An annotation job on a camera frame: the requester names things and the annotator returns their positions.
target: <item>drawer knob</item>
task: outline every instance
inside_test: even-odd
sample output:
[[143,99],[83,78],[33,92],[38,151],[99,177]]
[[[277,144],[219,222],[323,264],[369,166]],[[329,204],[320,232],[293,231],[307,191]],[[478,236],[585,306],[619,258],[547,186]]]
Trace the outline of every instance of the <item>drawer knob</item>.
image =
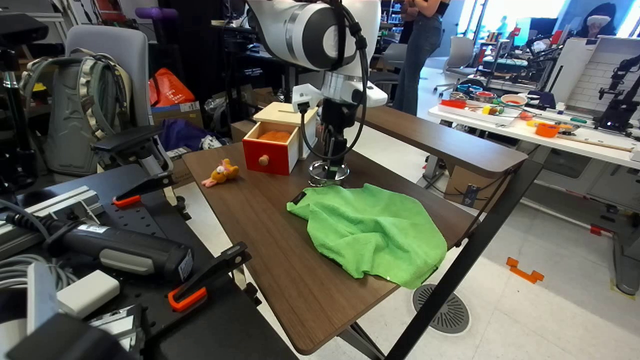
[[258,163],[260,163],[260,165],[262,165],[263,167],[269,165],[269,156],[267,155],[262,155],[259,159],[258,159]]

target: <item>jeans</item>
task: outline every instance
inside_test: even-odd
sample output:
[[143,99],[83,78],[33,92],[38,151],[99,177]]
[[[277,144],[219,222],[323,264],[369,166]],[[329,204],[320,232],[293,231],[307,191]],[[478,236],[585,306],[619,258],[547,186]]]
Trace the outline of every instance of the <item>jeans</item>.
[[407,114],[418,112],[418,83],[424,62],[440,47],[442,42],[442,21],[440,17],[426,17],[418,14],[413,22],[413,33],[406,48],[406,58],[400,72],[394,109]]

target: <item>person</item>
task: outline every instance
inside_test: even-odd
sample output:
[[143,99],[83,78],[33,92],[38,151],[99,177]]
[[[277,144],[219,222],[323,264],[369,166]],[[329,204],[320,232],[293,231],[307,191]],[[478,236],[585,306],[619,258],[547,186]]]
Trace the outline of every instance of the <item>person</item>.
[[402,5],[402,19],[404,24],[402,25],[402,33],[400,33],[400,39],[398,44],[409,44],[411,33],[413,33],[413,21],[418,16],[418,8],[415,7],[413,0],[404,0]]
[[500,34],[500,38],[507,38],[507,16],[503,16],[500,20],[500,26],[495,30],[496,33]]
[[[582,27],[575,33],[575,36],[581,38],[596,38],[600,35],[616,36],[616,26],[614,18],[616,17],[616,5],[612,3],[604,3],[596,6],[584,18]],[[609,21],[596,19],[596,17],[608,17]]]
[[442,42],[442,16],[450,0],[413,0],[418,14],[406,48],[406,58],[400,71],[394,109],[410,115],[418,111],[418,82],[427,58]]

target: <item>white power adapter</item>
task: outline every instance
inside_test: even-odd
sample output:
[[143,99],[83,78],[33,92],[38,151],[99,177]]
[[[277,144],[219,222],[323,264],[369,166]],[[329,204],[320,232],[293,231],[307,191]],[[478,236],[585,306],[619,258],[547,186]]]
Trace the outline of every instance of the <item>white power adapter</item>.
[[120,283],[96,270],[58,291],[58,304],[66,314],[82,319],[120,293]]

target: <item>orange bag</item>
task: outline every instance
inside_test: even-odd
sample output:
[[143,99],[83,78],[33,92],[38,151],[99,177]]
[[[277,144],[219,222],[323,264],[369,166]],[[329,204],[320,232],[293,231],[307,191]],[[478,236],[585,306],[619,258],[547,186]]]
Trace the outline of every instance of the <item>orange bag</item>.
[[149,80],[151,106],[171,106],[196,101],[195,96],[167,68],[161,68]]

